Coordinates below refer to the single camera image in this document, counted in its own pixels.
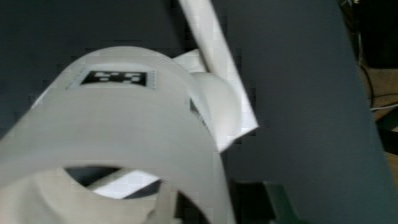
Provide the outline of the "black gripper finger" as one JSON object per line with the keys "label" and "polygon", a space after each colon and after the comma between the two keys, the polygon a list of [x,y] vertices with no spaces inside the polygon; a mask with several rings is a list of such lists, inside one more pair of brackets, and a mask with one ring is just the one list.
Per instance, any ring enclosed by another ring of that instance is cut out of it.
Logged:
{"label": "black gripper finger", "polygon": [[281,184],[235,182],[233,208],[238,224],[309,224],[299,218]]}

